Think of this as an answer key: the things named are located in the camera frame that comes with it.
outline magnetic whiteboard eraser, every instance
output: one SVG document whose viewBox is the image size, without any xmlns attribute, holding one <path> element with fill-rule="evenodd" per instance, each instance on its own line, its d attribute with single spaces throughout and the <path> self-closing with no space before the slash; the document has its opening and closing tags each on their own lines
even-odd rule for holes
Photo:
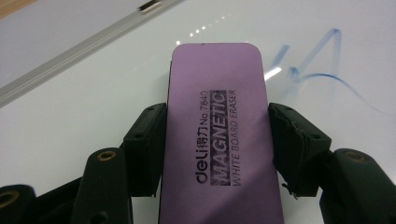
<svg viewBox="0 0 396 224">
<path fill-rule="evenodd" d="M 259 50 L 173 53 L 161 224 L 284 223 Z"/>
</svg>

